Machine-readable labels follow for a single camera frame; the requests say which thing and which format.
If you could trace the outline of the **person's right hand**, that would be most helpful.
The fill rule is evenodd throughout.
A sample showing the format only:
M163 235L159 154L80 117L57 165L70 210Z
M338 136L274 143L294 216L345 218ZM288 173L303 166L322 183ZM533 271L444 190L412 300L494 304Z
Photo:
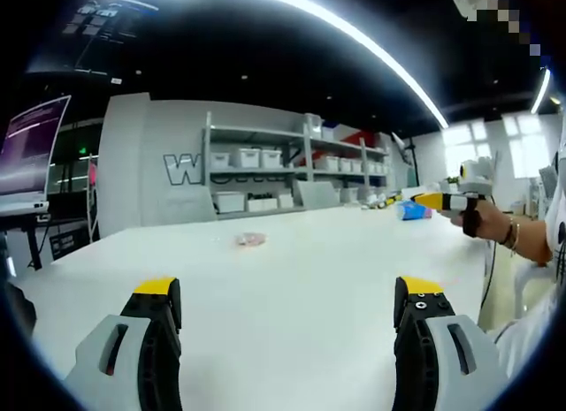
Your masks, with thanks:
M486 200L477 201L473 211L464 211L449 219L452 225L461 228L468 237L500 244L508 239L511 226L511 217Z

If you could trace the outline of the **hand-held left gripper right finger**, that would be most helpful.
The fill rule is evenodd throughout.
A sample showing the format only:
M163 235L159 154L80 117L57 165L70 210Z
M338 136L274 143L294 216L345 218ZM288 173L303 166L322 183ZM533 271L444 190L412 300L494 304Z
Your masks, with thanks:
M494 342L440 285L398 277L394 410L488 410L508 383Z

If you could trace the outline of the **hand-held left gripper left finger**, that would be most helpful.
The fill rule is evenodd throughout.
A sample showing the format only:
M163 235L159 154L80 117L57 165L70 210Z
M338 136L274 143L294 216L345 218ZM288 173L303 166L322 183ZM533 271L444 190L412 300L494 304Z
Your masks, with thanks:
M86 410L181 410L180 281L141 283L75 350L65 387Z

